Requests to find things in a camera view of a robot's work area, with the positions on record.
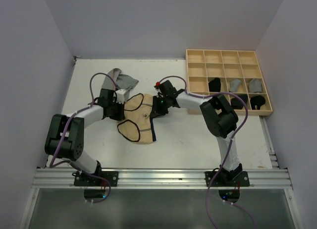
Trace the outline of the beige underwear with navy trim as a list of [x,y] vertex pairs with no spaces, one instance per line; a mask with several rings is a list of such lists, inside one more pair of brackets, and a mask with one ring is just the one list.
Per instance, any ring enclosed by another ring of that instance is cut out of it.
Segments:
[[124,120],[117,124],[118,132],[136,144],[151,144],[156,141],[153,120],[153,96],[139,93],[127,100]]

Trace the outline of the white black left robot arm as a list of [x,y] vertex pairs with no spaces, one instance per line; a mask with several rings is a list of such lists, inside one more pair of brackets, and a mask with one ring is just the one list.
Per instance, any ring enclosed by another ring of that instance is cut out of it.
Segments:
[[49,167],[68,163],[86,173],[85,179],[89,184],[99,185],[103,179],[102,167],[84,149],[85,128],[107,117],[123,120],[127,94],[124,89],[101,89],[99,96],[92,98],[86,107],[72,114],[55,114],[45,142],[45,153],[52,156]]

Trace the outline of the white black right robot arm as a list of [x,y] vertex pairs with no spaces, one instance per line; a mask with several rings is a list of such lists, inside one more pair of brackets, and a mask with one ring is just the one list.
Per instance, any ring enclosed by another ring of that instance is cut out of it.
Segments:
[[215,96],[197,95],[183,89],[158,92],[153,97],[151,117],[168,114],[171,107],[201,112],[209,132],[216,137],[221,165],[209,182],[212,186],[232,186],[242,173],[235,142],[238,116],[222,94]]

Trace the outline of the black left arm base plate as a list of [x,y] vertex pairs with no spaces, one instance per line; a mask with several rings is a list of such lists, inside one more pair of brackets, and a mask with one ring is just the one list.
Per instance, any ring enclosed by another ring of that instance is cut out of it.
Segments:
[[117,187],[119,179],[118,171],[102,171],[99,176],[89,176],[83,172],[73,172],[74,186],[83,187],[97,187],[97,186],[111,186]]

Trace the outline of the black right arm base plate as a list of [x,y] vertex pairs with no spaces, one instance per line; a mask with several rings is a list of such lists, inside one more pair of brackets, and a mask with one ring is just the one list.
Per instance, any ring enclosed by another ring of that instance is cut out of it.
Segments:
[[249,187],[250,181],[246,171],[242,171],[236,177],[231,178],[229,175],[220,172],[212,181],[211,187]]

